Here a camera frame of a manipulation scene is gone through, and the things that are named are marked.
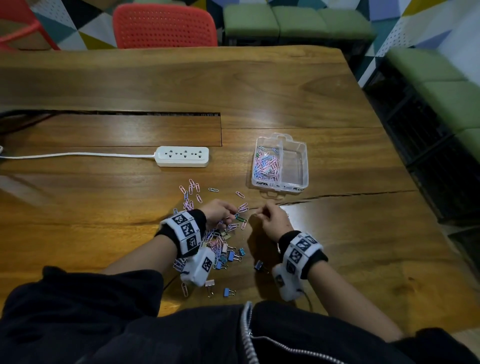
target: container handle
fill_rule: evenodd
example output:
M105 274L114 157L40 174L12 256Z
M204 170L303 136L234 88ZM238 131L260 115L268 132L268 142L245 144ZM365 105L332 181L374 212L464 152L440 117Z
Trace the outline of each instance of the container handle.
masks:
M293 138L290 135L282 134L282 133L273 133L271 138L272 139L279 139L279 137L281 137L281 136L284 137L286 140L288 140L290 142L293 141Z

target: yellow triangle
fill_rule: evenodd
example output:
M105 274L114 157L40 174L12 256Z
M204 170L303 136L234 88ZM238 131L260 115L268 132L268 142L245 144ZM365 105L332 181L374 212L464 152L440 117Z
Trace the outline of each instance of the yellow triangle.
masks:
M87 49L115 49L111 44L105 43L97 38L93 38L85 33L79 32Z
M207 10L207 0L197 0L190 6L194 6L195 8L199 8L202 10Z
M402 16L418 14L445 1L447 0L412 0L403 12Z

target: green cushion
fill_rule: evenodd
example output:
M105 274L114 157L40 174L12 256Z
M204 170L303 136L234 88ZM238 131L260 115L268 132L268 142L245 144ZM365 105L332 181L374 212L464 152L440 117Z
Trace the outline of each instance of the green cushion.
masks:
M171 4L171 5L180 5L187 6L183 1L178 0L134 0L135 4Z
M318 11L327 24L332 39L365 39L372 41L377 37L372 24L356 10L320 9Z
M480 128L480 87L468 81L415 85L424 100L454 133Z
M426 81L466 81L465 76L435 50L390 48L386 58L415 84Z
M223 8L227 37L277 37L278 24L268 4L231 4Z
M327 26L312 8L274 6L272 8L284 38L328 38Z
M464 130L456 138L480 162L480 129Z

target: white cable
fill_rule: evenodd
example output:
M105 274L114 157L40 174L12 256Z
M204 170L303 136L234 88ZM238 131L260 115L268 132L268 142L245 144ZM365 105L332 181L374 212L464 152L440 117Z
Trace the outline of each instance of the white cable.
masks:
M40 154L37 156L21 156L21 157L4 157L3 159L35 159L48 157L62 157L62 156L100 156L100 157L123 157L123 158L154 158L153 154L116 154L116 153L90 153L90 152L68 152L68 153L54 153L54 154Z

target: forearm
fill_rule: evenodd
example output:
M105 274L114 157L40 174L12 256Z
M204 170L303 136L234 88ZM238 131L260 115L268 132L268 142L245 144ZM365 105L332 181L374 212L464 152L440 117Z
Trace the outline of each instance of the forearm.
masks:
M118 274L140 269L153 269L164 273L177 257L177 247L165 235L157 235L131 253L110 264L100 273Z
M315 263L308 281L330 316L371 332L387 342L402 338L400 328L327 262Z

